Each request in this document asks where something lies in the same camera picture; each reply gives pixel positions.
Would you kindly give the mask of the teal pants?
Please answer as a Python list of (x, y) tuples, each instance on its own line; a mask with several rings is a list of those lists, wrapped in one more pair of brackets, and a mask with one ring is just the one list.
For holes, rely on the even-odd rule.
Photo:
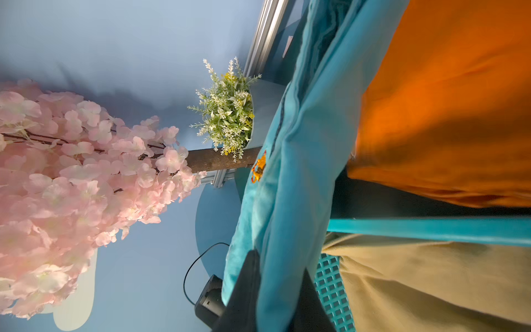
[(292, 80), (249, 176), (226, 258), (228, 304), (247, 254), (260, 257), (257, 331), (288, 331), (304, 271), (321, 255), (335, 181), (351, 157), (362, 95), (406, 1), (311, 1)]

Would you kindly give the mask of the beige pants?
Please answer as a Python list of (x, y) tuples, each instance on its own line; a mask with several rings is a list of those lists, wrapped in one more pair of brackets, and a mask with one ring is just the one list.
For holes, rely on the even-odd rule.
[(358, 331), (529, 331), (530, 249), (332, 232)]

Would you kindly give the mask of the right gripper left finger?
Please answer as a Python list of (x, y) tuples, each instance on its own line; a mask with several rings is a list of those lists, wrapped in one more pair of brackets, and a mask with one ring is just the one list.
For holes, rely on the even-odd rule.
[(261, 284), (260, 257), (251, 250), (243, 263), (230, 300), (212, 332), (256, 332), (257, 300)]

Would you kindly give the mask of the teal plastic basket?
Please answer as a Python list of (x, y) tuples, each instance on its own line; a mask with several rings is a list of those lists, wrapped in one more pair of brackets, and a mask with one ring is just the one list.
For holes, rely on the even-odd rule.
[(524, 217), (417, 220), (334, 219), (328, 234), (332, 232), (530, 249), (530, 220)]

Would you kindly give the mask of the orange pants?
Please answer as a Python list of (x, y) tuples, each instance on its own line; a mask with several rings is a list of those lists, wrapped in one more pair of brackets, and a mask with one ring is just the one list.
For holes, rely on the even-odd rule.
[(362, 98), (349, 178), (530, 206), (529, 1), (411, 1)]

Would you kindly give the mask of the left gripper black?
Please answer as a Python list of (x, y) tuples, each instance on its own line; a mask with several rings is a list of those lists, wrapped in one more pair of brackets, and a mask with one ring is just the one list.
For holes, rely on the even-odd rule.
[(221, 297), (222, 286), (222, 279), (212, 275), (194, 306), (196, 317), (210, 329), (214, 328), (225, 311)]

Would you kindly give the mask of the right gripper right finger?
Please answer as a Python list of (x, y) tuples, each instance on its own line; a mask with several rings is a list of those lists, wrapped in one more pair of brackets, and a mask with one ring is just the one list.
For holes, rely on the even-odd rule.
[(304, 271), (300, 296), (288, 331), (336, 332), (328, 315), (326, 315), (307, 270)]

